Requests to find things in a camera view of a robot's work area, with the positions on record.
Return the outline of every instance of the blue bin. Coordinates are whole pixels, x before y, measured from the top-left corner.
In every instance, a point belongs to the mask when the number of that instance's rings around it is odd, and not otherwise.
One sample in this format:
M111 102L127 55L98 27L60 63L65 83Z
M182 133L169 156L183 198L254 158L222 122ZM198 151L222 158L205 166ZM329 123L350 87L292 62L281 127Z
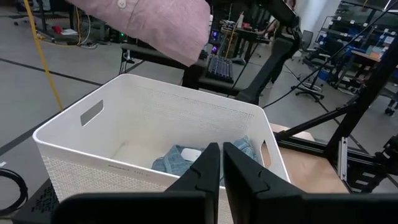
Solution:
M322 69L320 70L320 72L318 73L318 77L324 81L328 81L329 79L329 72Z

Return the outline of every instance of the white wall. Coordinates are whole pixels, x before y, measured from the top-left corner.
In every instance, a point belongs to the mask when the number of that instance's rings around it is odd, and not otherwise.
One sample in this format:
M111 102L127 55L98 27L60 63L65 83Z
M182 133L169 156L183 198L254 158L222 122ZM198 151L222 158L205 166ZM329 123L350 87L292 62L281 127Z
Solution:
M334 16L341 0L297 0L296 13L301 17L301 30L318 35L327 16Z

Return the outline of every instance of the white laundry basket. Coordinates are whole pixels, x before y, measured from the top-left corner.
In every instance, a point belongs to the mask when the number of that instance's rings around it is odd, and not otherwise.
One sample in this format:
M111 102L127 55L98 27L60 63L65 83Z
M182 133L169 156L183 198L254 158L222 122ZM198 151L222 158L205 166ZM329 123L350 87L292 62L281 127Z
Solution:
M35 131L60 201L82 192L161 192L178 179L151 170L174 144L205 148L248 136L269 170L289 176L264 111L254 105L136 75L120 75ZM225 188L218 219L232 223Z

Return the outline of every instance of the office chair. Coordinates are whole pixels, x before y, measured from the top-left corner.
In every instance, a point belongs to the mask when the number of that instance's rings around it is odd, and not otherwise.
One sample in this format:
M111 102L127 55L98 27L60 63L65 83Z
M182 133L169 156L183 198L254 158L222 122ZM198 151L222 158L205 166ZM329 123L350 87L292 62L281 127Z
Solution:
M302 62L302 59L305 58L308 54L316 51L316 49L310 49L311 41L313 37L313 32L304 30L302 34L302 44L300 50L298 50L298 55L292 57L292 61L298 58L298 62Z
M308 54L304 59L303 63L306 64L311 71L317 70L320 66L322 66L330 57L339 51L342 48L343 43L338 42L336 40L329 40L326 42L322 48L315 49L315 51L311 50L310 54ZM333 69L338 64L338 59L345 54L345 51L341 51L337 56L336 59L331 60L328 62L323 69L329 70L329 74L333 73ZM301 94L309 94L315 99L315 102L319 102L320 100L324 99L324 95L321 94L322 88L316 86L316 82L318 80L318 76L321 70L316 74L313 78L312 82L310 83L303 83L302 86L298 87L297 89L301 90L300 92L296 93L296 96Z

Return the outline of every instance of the denim jeans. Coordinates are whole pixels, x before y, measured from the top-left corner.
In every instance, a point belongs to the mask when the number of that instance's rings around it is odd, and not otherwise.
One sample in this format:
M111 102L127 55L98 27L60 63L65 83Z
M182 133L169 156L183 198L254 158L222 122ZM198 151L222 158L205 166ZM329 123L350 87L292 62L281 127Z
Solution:
M245 153L247 156L252 158L253 160L257 160L256 152L250 146L249 139L245 136L242 139L235 141L234 146L236 146L240 151ZM156 159L152 164L153 170L165 172L168 174L174 174L181 176L183 175L189 167L193 164L191 161L186 161L182 156L181 152L185 149L185 146L174 145L170 151L164 156ZM220 185L224 186L224 170L223 170L223 156L221 155L221 164L220 164Z

